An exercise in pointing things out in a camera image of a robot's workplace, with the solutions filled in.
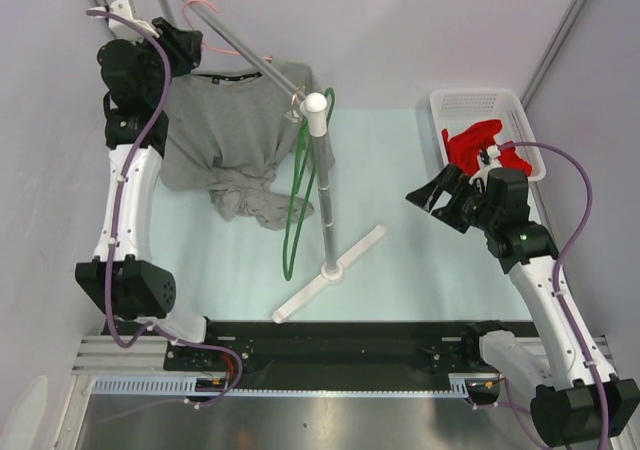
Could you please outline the pink wire hanger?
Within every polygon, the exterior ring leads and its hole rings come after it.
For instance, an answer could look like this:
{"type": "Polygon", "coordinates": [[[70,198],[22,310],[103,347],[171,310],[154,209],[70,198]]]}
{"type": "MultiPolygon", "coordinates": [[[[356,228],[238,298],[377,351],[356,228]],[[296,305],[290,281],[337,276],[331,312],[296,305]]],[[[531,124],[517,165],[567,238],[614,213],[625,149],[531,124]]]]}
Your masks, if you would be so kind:
{"type": "Polygon", "coordinates": [[[208,38],[205,38],[202,43],[202,47],[205,50],[226,56],[241,57],[248,62],[260,60],[272,63],[274,61],[272,55],[259,56],[245,48],[231,34],[231,31],[219,21],[219,13],[218,7],[209,0],[186,0],[181,6],[181,16],[191,30],[199,30],[199,27],[195,24],[195,18],[198,18],[220,40],[220,43],[214,44],[208,38]]]}

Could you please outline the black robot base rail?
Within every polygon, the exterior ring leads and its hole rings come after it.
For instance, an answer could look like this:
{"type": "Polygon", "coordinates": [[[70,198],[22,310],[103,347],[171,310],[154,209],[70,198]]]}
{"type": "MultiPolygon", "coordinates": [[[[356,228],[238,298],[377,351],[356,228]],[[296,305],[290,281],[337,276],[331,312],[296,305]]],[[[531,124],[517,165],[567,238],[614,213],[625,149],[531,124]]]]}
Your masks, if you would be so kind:
{"type": "Polygon", "coordinates": [[[417,382],[444,374],[494,373],[472,357],[461,322],[211,322],[205,342],[234,351],[255,383],[417,382]]]}

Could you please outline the red t shirt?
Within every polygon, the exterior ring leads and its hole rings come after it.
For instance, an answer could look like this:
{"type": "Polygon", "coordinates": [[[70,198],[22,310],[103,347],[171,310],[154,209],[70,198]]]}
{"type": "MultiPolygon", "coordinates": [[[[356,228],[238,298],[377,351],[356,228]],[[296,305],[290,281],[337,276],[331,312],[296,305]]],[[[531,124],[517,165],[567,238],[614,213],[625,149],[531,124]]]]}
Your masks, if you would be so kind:
{"type": "MultiPolygon", "coordinates": [[[[477,158],[480,151],[496,145],[495,136],[502,129],[503,124],[499,119],[476,122],[453,137],[447,129],[443,129],[441,135],[449,162],[466,174],[474,175],[479,170],[477,158]]],[[[499,160],[503,167],[521,170],[527,176],[532,174],[532,166],[517,155],[515,148],[501,150],[499,160]]]]}

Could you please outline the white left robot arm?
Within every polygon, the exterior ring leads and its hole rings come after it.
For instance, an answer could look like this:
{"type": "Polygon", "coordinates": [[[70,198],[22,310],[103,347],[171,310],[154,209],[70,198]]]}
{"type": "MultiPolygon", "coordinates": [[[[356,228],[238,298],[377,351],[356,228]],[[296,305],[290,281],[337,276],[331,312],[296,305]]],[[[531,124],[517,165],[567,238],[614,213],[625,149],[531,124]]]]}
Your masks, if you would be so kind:
{"type": "Polygon", "coordinates": [[[154,332],[187,346],[187,359],[210,369],[221,346],[205,335],[205,317],[175,299],[175,279],[151,262],[148,238],[169,125],[164,107],[172,80],[199,65],[202,35],[162,18],[147,23],[103,7],[87,14],[121,28],[97,55],[109,89],[103,103],[110,183],[100,240],[91,261],[77,264],[76,281],[105,314],[119,347],[154,332]]]}

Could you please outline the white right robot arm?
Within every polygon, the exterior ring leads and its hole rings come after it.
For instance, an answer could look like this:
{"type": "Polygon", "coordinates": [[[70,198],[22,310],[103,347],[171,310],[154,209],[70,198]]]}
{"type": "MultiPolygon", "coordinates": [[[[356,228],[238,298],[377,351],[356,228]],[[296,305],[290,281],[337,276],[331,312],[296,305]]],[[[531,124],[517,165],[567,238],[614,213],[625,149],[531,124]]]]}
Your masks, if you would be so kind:
{"type": "Polygon", "coordinates": [[[596,440],[607,447],[637,409],[639,387],[617,375],[590,335],[561,276],[551,234],[530,218],[527,176],[497,167],[472,178],[449,164],[424,189],[424,210],[461,233],[474,227],[484,234],[525,302],[546,356],[538,360],[493,322],[463,343],[463,363],[473,371],[498,370],[527,399],[547,446],[596,440]]]}

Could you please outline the grey t shirt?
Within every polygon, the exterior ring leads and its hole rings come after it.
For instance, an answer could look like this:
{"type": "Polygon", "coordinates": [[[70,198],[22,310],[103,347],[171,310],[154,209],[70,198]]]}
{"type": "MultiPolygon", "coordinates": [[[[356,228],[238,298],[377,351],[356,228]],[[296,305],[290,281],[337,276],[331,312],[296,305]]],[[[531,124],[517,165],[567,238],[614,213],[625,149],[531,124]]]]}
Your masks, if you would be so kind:
{"type": "Polygon", "coordinates": [[[226,221],[253,217],[269,230],[308,218],[312,204],[272,191],[277,169],[296,149],[300,126],[291,104],[267,76],[252,70],[174,79],[162,183],[172,191],[205,190],[226,221]]]}

